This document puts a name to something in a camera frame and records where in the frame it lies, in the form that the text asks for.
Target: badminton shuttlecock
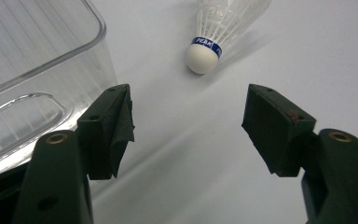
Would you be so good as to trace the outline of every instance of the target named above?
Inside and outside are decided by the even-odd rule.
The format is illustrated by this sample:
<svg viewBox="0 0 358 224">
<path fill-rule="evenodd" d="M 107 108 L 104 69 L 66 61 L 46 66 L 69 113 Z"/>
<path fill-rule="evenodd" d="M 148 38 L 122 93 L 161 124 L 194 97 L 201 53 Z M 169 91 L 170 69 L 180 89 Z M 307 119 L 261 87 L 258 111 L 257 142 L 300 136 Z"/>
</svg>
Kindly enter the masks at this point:
<svg viewBox="0 0 358 224">
<path fill-rule="evenodd" d="M 195 73 L 212 71 L 223 49 L 257 20 L 271 0 L 199 0 L 197 35 L 187 50 L 187 66 Z"/>
</svg>

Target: tabletop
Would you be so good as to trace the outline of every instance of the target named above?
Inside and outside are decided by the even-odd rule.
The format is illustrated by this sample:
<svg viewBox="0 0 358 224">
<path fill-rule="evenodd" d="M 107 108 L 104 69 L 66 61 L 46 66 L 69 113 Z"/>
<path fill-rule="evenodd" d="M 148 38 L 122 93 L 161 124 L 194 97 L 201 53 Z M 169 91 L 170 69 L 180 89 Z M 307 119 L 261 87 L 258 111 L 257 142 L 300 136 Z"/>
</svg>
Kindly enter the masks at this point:
<svg viewBox="0 0 358 224">
<path fill-rule="evenodd" d="M 135 142 L 91 183 L 95 223 L 305 223 L 300 181 L 271 175 L 241 127 L 250 83 L 358 137 L 358 1 L 273 1 L 210 74 L 185 63 L 196 0 L 93 0 Z"/>
</svg>

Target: blue ribbon on shuttlecock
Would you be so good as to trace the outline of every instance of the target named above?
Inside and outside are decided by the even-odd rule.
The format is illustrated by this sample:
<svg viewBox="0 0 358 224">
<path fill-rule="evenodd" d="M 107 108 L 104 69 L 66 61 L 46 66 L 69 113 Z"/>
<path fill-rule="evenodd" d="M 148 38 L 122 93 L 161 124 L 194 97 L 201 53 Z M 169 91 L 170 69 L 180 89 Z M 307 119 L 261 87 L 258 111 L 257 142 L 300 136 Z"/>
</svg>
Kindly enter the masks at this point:
<svg viewBox="0 0 358 224">
<path fill-rule="evenodd" d="M 271 0 L 199 0 L 197 35 L 187 50 L 187 66 L 197 74 L 217 66 L 222 49 L 256 21 Z"/>
</svg>

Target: transparent tray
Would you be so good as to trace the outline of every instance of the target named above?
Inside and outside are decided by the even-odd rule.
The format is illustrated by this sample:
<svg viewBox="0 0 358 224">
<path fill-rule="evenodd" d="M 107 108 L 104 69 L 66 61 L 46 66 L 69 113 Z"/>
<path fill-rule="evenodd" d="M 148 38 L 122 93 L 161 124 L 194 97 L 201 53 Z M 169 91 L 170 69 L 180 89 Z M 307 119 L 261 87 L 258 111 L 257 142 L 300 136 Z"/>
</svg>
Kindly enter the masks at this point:
<svg viewBox="0 0 358 224">
<path fill-rule="evenodd" d="M 117 85 L 105 34 L 88 0 L 0 0 L 0 172 Z"/>
</svg>

